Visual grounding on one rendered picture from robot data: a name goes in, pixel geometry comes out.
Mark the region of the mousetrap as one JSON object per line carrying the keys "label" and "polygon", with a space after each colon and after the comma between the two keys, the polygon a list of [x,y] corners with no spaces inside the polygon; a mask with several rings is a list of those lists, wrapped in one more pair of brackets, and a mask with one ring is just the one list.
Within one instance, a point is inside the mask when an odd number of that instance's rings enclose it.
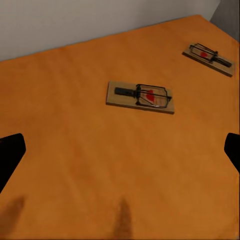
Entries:
{"label": "mousetrap", "polygon": [[174,114],[172,91],[160,86],[110,80],[106,105]]}
{"label": "mousetrap", "polygon": [[186,49],[182,52],[182,55],[200,63],[207,67],[216,70],[219,73],[224,74],[230,78],[233,77],[238,63],[219,55],[218,52],[211,49],[207,49],[201,44],[190,42]]}

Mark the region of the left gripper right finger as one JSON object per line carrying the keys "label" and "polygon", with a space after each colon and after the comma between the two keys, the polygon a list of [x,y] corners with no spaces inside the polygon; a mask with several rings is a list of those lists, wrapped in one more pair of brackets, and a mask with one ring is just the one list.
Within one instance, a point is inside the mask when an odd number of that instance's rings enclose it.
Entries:
{"label": "left gripper right finger", "polygon": [[224,151],[240,172],[240,135],[235,133],[229,133],[227,135]]}

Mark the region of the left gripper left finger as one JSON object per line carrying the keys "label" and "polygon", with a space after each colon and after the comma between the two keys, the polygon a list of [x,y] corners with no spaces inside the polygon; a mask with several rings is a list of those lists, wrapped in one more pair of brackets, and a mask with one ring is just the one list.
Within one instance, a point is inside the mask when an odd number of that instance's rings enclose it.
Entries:
{"label": "left gripper left finger", "polygon": [[0,193],[26,153],[22,133],[0,138]]}

